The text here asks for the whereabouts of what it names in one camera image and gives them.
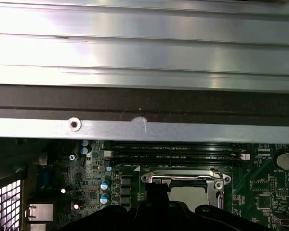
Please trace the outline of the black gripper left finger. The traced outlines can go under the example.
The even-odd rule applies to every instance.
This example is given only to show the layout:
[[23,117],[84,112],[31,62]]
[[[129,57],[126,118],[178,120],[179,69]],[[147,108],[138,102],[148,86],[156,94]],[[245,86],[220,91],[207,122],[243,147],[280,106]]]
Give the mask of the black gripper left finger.
[[159,185],[146,184],[146,200],[136,209],[110,205],[71,223],[72,231],[156,231],[159,224]]

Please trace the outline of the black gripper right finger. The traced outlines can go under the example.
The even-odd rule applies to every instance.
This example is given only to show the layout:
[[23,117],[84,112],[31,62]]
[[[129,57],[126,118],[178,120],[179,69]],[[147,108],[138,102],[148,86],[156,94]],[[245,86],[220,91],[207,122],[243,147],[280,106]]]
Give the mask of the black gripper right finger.
[[181,202],[170,201],[167,184],[158,185],[158,214],[171,231],[269,231],[268,227],[211,205],[200,205],[193,212]]

